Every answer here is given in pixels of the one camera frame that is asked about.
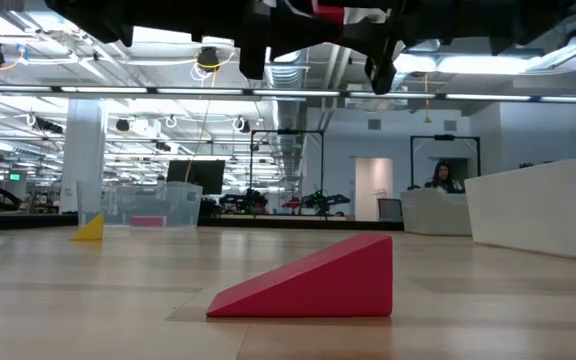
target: black frame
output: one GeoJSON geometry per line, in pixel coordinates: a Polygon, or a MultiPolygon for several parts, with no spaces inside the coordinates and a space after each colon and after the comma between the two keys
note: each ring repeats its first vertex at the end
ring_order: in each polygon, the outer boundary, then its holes
{"type": "MultiPolygon", "coordinates": [[[[248,180],[249,187],[252,188],[252,171],[253,171],[253,155],[254,155],[254,146],[255,146],[255,135],[256,134],[277,134],[277,135],[308,135],[308,134],[319,134],[321,138],[321,178],[319,179],[319,189],[323,191],[324,189],[324,131],[323,130],[291,130],[291,129],[284,129],[284,130],[252,130],[250,132],[250,178],[248,180]]],[[[324,214],[324,219],[328,221],[328,215],[324,214]]]]}
{"type": "Polygon", "coordinates": [[[481,138],[479,136],[412,135],[410,137],[410,186],[415,186],[415,139],[433,139],[435,141],[475,140],[477,143],[477,176],[481,176],[481,138]]]}

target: woman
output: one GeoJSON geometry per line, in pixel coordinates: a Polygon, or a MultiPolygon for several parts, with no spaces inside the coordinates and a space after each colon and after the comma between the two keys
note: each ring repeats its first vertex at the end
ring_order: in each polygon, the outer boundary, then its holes
{"type": "Polygon", "coordinates": [[[445,161],[440,161],[435,166],[435,174],[432,181],[426,183],[427,188],[435,189],[443,194],[463,194],[464,189],[459,181],[452,179],[450,165],[445,161]]]}

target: black monitor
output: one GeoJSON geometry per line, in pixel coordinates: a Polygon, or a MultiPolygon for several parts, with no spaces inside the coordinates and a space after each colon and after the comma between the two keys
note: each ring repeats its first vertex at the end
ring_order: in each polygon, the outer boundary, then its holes
{"type": "Polygon", "coordinates": [[[204,195],[221,194],[221,186],[224,181],[224,170],[226,162],[223,160],[205,161],[205,160],[174,160],[168,166],[168,178],[170,181],[188,182],[203,187],[204,195]],[[186,170],[190,165],[190,174],[186,181],[186,170]]]}

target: light wood flooring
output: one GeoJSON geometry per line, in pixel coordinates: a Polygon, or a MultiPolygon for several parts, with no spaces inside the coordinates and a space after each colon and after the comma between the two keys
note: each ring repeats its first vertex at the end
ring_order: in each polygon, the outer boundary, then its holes
{"type": "Polygon", "coordinates": [[[1,360],[576,360],[576,260],[393,233],[391,318],[207,321],[218,291],[356,232],[74,231],[0,232],[1,360]]]}

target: red ramp block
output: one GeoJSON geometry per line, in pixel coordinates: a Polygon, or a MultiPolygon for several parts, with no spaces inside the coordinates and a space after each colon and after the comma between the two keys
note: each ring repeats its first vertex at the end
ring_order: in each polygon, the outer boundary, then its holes
{"type": "Polygon", "coordinates": [[[390,316],[392,238],[362,234],[226,289],[208,316],[390,316]]]}

